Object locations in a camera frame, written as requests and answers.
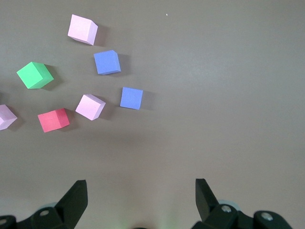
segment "black object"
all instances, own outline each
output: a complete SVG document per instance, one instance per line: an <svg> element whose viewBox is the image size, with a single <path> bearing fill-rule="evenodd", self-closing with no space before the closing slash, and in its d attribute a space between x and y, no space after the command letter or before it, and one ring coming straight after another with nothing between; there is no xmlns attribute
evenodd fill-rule
<svg viewBox="0 0 305 229"><path fill-rule="evenodd" d="M205 179L196 179L196 205L202 221L192 229L292 229L271 211L257 211L251 218L230 205L219 204Z"/></svg>
<svg viewBox="0 0 305 229"><path fill-rule="evenodd" d="M87 183L78 180L53 208L40 209L18 223L14 216L0 216L0 229L73 229L87 205Z"/></svg>

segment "red cube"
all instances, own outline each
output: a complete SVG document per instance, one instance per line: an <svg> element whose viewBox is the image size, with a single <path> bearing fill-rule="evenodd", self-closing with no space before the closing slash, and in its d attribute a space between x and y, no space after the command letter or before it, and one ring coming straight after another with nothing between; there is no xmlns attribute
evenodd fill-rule
<svg viewBox="0 0 305 229"><path fill-rule="evenodd" d="M70 124L65 108L38 115L43 131L49 132Z"/></svg>

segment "gray table surface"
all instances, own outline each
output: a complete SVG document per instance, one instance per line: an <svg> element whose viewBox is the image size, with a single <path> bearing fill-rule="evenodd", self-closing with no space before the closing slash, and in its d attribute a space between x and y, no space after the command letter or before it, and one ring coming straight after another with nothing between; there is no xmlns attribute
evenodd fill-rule
<svg viewBox="0 0 305 229"><path fill-rule="evenodd" d="M304 0L0 0L0 104L18 116L0 132L0 215L25 219L78 179L89 204L76 226L187 229L200 220L195 179L252 216L305 224ZM94 46L67 36L71 15L98 26ZM93 54L119 53L98 75ZM16 71L48 66L29 90ZM144 90L139 111L122 87ZM74 112L83 94L100 118ZM66 108L70 126L37 119Z"/></svg>

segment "block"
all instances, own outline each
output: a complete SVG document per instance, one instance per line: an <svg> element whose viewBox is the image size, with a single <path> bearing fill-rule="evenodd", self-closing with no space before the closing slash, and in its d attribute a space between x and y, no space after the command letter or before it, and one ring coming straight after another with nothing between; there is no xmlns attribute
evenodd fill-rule
<svg viewBox="0 0 305 229"><path fill-rule="evenodd" d="M38 118L45 133L70 124L65 108L39 114Z"/></svg>
<svg viewBox="0 0 305 229"><path fill-rule="evenodd" d="M6 105L0 105L0 130L7 129L17 117Z"/></svg>
<svg viewBox="0 0 305 229"><path fill-rule="evenodd" d="M124 87L120 106L139 110L141 107L142 95L143 90Z"/></svg>
<svg viewBox="0 0 305 229"><path fill-rule="evenodd" d="M54 78L42 63L30 62L17 72L28 89L42 88Z"/></svg>
<svg viewBox="0 0 305 229"><path fill-rule="evenodd" d="M92 94L84 94L75 111L90 120L94 120L100 116L105 104L104 101Z"/></svg>
<svg viewBox="0 0 305 229"><path fill-rule="evenodd" d="M68 36L76 41L94 45L97 28L93 21L72 14Z"/></svg>
<svg viewBox="0 0 305 229"><path fill-rule="evenodd" d="M94 54L97 73L107 75L121 72L118 54L114 50Z"/></svg>

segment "green cube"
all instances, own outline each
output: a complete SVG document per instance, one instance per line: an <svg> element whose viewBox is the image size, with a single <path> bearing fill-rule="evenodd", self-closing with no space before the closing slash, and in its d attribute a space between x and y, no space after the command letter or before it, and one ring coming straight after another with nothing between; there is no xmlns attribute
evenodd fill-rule
<svg viewBox="0 0 305 229"><path fill-rule="evenodd" d="M42 88L54 80L47 67L42 63L30 62L17 72L28 89Z"/></svg>

